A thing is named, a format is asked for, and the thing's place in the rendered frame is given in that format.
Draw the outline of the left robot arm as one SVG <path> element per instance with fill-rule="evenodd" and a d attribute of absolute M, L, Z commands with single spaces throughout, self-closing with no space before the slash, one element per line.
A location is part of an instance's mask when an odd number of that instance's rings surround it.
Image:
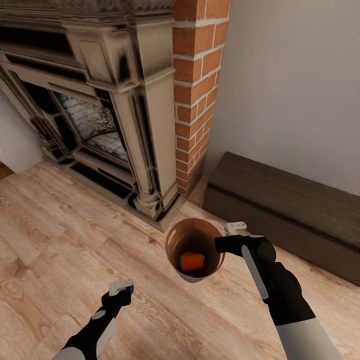
<path fill-rule="evenodd" d="M 109 292 L 101 297 L 102 306 L 90 318 L 90 323 L 72 336 L 51 360 L 97 360 L 114 335 L 121 307 L 131 304 L 130 288 L 119 289 L 133 283 L 133 279 L 111 282 Z"/>

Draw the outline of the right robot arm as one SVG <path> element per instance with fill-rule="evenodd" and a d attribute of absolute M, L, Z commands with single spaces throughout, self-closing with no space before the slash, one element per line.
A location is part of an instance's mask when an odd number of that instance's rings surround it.
<path fill-rule="evenodd" d="M 219 254 L 243 257 L 279 334 L 288 360 L 345 360 L 302 296 L 296 276 L 281 262 L 266 236 L 241 235 L 243 222 L 226 223 L 225 237 L 215 238 Z"/>

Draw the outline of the can of soda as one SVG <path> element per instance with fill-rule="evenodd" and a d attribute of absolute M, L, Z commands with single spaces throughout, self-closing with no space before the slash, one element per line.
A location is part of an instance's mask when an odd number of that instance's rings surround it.
<path fill-rule="evenodd" d="M 123 288 L 119 288 L 119 291 L 123 291 L 123 290 L 127 290 L 128 288 L 130 288 L 130 295 L 133 294 L 134 291 L 134 285 L 132 284 L 130 287 L 123 287 Z"/>
<path fill-rule="evenodd" d="M 202 253 L 183 255 L 178 258 L 182 273 L 202 271 L 207 268 L 206 256 Z"/>

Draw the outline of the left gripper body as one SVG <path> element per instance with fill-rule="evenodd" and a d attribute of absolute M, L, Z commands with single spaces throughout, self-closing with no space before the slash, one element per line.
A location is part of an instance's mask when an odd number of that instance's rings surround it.
<path fill-rule="evenodd" d="M 120 291 L 117 295 L 109 296 L 107 292 L 101 297 L 102 306 L 104 307 L 107 303 L 114 302 L 118 306 L 118 312 L 121 307 L 128 306 L 131 304 L 131 292 L 130 288 Z"/>

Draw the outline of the trash can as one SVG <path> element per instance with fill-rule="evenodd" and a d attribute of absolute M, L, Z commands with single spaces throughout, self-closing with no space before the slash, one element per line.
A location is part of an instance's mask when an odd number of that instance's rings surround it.
<path fill-rule="evenodd" d="M 185 281 L 198 283 L 214 275 L 223 265 L 226 253 L 218 253 L 215 243 L 215 238 L 222 236 L 218 228 L 205 219 L 191 217 L 181 220 L 172 227 L 166 237 L 167 258 Z M 207 268 L 182 273 L 179 270 L 178 258 L 192 254 L 204 254 Z"/>

